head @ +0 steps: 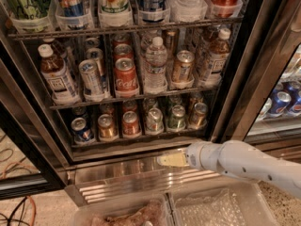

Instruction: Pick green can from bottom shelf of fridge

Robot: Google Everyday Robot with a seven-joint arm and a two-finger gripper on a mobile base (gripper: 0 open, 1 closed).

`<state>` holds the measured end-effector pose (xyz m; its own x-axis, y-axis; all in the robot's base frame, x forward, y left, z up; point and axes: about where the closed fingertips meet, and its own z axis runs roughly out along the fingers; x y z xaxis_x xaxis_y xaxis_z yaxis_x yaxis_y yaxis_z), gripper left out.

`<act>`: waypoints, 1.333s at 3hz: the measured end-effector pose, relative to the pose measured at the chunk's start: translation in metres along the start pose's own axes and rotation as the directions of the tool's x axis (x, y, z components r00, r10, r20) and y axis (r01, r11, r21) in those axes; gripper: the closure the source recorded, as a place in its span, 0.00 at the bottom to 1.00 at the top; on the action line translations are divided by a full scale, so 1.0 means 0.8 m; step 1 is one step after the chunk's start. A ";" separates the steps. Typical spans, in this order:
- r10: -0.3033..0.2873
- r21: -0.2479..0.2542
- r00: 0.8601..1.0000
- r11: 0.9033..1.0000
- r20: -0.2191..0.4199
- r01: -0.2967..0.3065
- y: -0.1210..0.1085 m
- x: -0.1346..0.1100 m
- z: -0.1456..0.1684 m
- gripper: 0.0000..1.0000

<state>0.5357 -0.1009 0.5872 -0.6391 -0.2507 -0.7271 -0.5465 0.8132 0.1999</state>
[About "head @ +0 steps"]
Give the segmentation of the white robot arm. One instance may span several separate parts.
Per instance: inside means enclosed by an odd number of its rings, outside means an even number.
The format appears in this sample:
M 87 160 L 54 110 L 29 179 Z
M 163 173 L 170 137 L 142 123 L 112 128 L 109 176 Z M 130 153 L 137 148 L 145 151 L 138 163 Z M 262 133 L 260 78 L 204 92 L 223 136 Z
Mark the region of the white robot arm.
M 157 157 L 161 166 L 211 170 L 243 181 L 264 181 L 301 198 L 301 165 L 270 156 L 239 140 L 222 144 L 198 140 L 184 151 Z

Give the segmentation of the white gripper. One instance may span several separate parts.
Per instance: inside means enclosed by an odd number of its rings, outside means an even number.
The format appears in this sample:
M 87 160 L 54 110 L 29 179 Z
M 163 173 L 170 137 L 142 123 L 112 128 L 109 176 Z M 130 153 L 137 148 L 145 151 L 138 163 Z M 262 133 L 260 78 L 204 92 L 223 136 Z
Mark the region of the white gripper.
M 203 147 L 202 142 L 195 142 L 186 148 L 186 153 L 166 153 L 157 157 L 157 163 L 167 167 L 185 167 L 189 165 L 196 170 L 203 170 L 200 154 Z

